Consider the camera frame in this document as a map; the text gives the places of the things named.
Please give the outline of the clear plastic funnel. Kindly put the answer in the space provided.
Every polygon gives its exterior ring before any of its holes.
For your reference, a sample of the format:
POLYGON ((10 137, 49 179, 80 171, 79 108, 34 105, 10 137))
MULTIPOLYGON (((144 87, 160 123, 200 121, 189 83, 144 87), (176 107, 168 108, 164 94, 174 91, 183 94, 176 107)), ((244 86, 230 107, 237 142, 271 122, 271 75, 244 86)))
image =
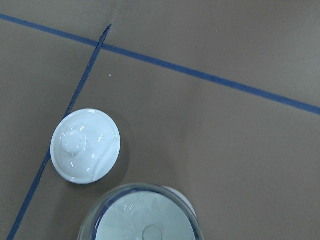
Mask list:
MULTIPOLYGON (((204 234, 197 220, 198 240, 204 234)), ((193 232, 174 195, 161 185, 130 183, 104 194, 91 208, 79 240, 192 240, 193 232)))

